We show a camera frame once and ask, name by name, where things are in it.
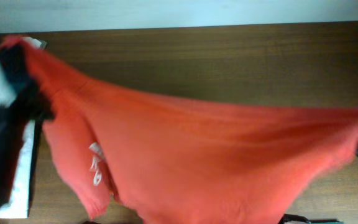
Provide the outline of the red printed t-shirt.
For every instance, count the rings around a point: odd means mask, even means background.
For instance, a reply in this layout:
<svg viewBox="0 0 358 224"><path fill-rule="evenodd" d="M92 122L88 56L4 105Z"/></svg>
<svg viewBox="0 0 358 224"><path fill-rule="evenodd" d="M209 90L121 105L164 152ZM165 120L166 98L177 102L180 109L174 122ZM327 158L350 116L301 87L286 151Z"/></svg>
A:
<svg viewBox="0 0 358 224"><path fill-rule="evenodd" d="M87 77L24 38L51 105L44 134L90 218L111 199L145 223L278 223L317 176L356 156L358 108L275 108L131 90Z"/></svg>

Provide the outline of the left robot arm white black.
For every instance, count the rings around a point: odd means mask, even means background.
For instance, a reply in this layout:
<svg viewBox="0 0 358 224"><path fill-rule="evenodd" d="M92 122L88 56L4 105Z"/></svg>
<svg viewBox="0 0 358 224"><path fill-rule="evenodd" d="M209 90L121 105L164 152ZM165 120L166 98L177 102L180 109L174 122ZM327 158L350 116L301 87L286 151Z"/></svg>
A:
<svg viewBox="0 0 358 224"><path fill-rule="evenodd" d="M8 202L13 185L13 167L18 161L19 148L23 146L24 125L35 122L35 135L40 136L44 120L53 119L49 103L41 94L35 80L30 77L22 47L0 51L2 79L13 88L14 101L0 106L0 207Z"/></svg>

